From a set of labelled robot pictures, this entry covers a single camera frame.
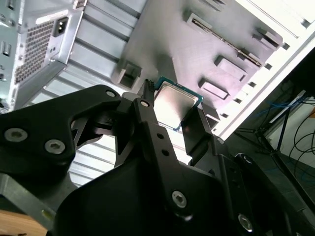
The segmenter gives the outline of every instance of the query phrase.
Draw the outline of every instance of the mounting hole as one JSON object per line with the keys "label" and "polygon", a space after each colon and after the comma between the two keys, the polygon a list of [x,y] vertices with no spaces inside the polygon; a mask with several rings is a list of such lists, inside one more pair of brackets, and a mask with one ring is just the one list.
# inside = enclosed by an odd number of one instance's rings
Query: mounting hole
{"label": "mounting hole", "polygon": [[237,187],[240,188],[241,186],[238,184],[238,182],[236,180],[232,180],[232,183]]}
{"label": "mounting hole", "polygon": [[110,97],[115,97],[116,95],[112,91],[107,91],[106,94]]}
{"label": "mounting hole", "polygon": [[163,150],[162,150],[162,153],[163,153],[164,156],[169,156],[169,152],[168,152],[167,150],[164,150],[164,149],[163,149]]}
{"label": "mounting hole", "polygon": [[236,173],[236,169],[234,169],[233,167],[230,167],[230,171]]}
{"label": "mounting hole", "polygon": [[157,134],[159,139],[164,139],[164,136],[162,134]]}

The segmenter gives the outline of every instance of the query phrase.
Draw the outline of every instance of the silver screw head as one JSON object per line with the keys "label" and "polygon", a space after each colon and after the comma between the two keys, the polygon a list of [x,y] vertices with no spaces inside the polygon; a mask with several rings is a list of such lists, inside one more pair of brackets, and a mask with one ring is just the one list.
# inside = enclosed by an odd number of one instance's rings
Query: silver screw head
{"label": "silver screw head", "polygon": [[251,163],[252,163],[246,156],[244,156],[244,160],[245,160],[248,164],[251,164]]}
{"label": "silver screw head", "polygon": [[172,199],[179,208],[185,208],[187,206],[187,199],[180,191],[174,191],[172,193]]}
{"label": "silver screw head", "polygon": [[147,102],[145,102],[145,101],[141,101],[140,103],[141,103],[141,105],[144,106],[144,107],[148,107],[148,106],[149,106],[149,104],[148,104]]}
{"label": "silver screw head", "polygon": [[253,230],[252,223],[250,222],[250,220],[245,215],[239,214],[238,215],[238,221],[240,222],[240,224],[243,226],[243,228],[247,232],[252,232],[252,230]]}
{"label": "silver screw head", "polygon": [[115,97],[116,95],[112,91],[107,91],[106,94],[110,97]]}
{"label": "silver screw head", "polygon": [[224,144],[224,141],[223,141],[222,138],[219,138],[219,137],[218,137],[217,140],[218,140],[218,142],[219,142],[220,144],[222,144],[222,145]]}
{"label": "silver screw head", "polygon": [[45,149],[52,154],[61,154],[65,150],[65,145],[58,139],[51,139],[45,143]]}
{"label": "silver screw head", "polygon": [[11,128],[5,131],[4,133],[5,139],[10,142],[21,142],[28,137],[28,134],[25,130],[20,128]]}

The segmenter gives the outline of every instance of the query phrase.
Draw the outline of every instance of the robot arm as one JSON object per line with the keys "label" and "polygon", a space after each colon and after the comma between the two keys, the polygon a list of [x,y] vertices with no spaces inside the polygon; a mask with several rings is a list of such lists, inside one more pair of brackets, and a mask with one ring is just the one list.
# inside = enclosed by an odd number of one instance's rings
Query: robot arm
{"label": "robot arm", "polygon": [[[0,194],[53,236],[315,233],[250,157],[229,156],[201,109],[182,122],[192,161],[179,163],[150,92],[95,86],[1,115]],[[116,136],[115,168],[74,190],[75,151],[103,134]]]}

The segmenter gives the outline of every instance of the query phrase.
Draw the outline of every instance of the power socket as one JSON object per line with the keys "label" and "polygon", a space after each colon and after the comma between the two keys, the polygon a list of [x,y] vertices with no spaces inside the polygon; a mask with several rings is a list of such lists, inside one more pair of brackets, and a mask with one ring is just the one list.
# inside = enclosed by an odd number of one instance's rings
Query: power socket
{"label": "power socket", "polygon": [[58,36],[64,34],[65,29],[67,28],[68,20],[69,20],[68,17],[63,17],[63,18],[56,21],[55,28],[53,30],[53,36],[54,37],[58,37]]}

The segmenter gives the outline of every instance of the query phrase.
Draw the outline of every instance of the black metal bracket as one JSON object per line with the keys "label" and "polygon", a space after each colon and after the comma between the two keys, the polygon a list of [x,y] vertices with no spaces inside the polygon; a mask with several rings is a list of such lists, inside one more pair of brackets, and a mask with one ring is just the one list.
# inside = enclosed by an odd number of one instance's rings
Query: black metal bracket
{"label": "black metal bracket", "polygon": [[[193,110],[182,122],[182,128],[186,152],[192,157],[190,164],[213,174],[221,182],[230,220],[237,222],[243,214],[254,222],[240,169],[229,158],[224,141],[211,133],[203,111],[199,108]],[[252,234],[244,229],[239,231],[244,235]]]}
{"label": "black metal bracket", "polygon": [[[95,86],[1,115],[0,172],[32,178],[34,182],[61,179],[76,149],[89,140],[93,142],[100,138],[95,135],[83,137],[89,118],[101,111],[115,109],[120,100],[119,94],[111,88]],[[25,139],[14,139],[14,136]],[[51,143],[55,145],[52,149],[64,145],[61,153],[56,155],[47,151],[45,145],[50,140],[59,141]]]}

